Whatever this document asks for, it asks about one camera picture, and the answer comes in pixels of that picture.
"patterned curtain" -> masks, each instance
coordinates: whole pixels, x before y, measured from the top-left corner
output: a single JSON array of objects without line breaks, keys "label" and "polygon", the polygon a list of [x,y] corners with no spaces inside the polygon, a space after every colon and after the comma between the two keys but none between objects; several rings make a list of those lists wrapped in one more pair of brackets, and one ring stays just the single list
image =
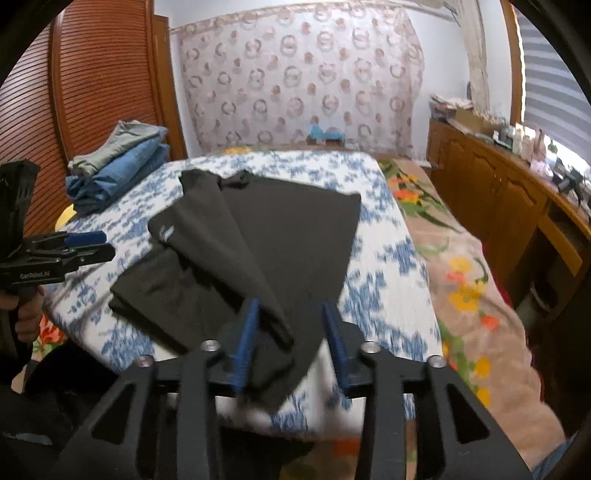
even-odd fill
[{"label": "patterned curtain", "polygon": [[265,8],[187,24],[176,37],[204,153],[304,143],[317,124],[364,150],[413,154],[425,65],[402,7]]}]

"floral bedspread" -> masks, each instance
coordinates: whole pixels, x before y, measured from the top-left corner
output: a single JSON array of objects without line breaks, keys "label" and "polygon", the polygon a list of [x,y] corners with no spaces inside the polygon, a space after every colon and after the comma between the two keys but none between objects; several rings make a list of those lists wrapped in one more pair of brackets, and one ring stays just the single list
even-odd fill
[{"label": "floral bedspread", "polygon": [[[480,241],[447,210],[426,173],[410,160],[380,166],[427,265],[445,357],[533,468],[564,441],[564,433],[540,401],[521,321],[495,286]],[[416,471],[415,445],[410,421],[407,480]],[[282,480],[352,480],[358,450],[358,442],[321,443],[284,468]]]}]

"folded clothes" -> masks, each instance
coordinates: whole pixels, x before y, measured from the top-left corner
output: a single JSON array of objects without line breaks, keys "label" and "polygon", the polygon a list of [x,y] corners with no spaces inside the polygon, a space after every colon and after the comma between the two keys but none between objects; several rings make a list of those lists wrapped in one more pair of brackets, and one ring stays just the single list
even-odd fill
[{"label": "folded clothes", "polygon": [[87,215],[103,211],[162,166],[170,157],[170,147],[158,143],[160,137],[145,143],[148,142],[151,145],[140,144],[135,147],[144,147],[142,155],[134,157],[132,149],[92,177],[66,177],[66,194],[74,203],[76,213]]},{"label": "folded clothes", "polygon": [[340,296],[361,198],[246,171],[192,170],[181,184],[184,196],[148,222],[157,241],[119,276],[110,306],[179,353],[206,339],[233,351],[242,303],[259,299],[250,394],[275,410],[320,347],[320,304]]},{"label": "folded clothes", "polygon": [[137,120],[117,122],[107,141],[96,151],[77,155],[68,164],[74,175],[91,177],[114,159],[143,141],[162,135],[162,127],[143,124]]}]

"louvered wooden door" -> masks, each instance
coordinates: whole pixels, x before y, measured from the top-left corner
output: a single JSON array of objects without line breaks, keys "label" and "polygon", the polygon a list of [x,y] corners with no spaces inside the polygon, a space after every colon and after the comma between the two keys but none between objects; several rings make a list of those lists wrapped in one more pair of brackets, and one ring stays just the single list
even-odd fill
[{"label": "louvered wooden door", "polygon": [[153,0],[74,0],[0,88],[0,162],[39,166],[25,234],[53,230],[71,203],[67,162],[100,147],[118,120],[163,124]]},{"label": "louvered wooden door", "polygon": [[162,124],[145,0],[74,0],[54,39],[54,82],[67,156],[100,147],[118,120]]},{"label": "louvered wooden door", "polygon": [[26,235],[51,231],[69,204],[63,187],[66,162],[54,129],[49,49],[47,27],[0,88],[0,161],[27,158],[41,167],[25,223]]}]

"window blind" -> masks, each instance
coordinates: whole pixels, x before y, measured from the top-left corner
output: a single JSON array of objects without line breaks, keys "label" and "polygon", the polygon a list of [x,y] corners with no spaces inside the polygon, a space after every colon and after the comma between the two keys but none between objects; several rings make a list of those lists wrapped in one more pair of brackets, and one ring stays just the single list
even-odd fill
[{"label": "window blind", "polygon": [[541,128],[591,165],[591,105],[548,40],[516,13],[525,57],[524,124]]}]

